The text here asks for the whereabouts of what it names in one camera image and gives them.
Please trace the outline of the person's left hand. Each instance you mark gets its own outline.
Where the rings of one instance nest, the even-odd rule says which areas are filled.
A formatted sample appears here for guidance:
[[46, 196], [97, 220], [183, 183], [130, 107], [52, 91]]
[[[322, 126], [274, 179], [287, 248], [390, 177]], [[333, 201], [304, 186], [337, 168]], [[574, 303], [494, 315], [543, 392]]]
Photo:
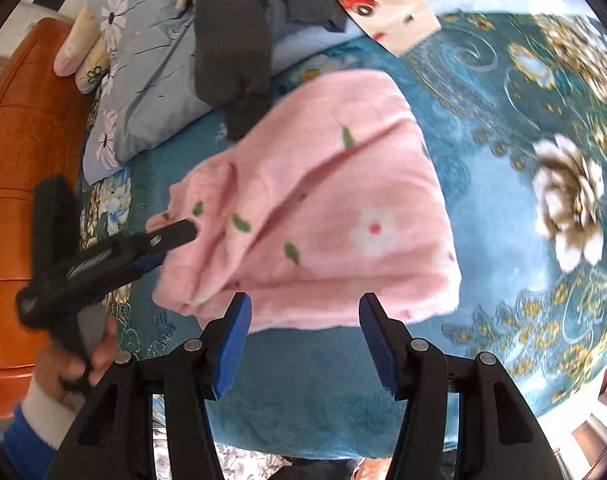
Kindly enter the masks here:
[[[95, 386], [112, 365], [118, 353], [117, 322], [109, 314], [106, 316], [104, 337], [90, 357], [91, 369], [88, 381]], [[84, 375], [87, 363], [60, 344], [51, 344], [40, 349], [34, 362], [34, 380], [43, 392], [65, 405], [70, 405], [67, 384], [76, 382]]]

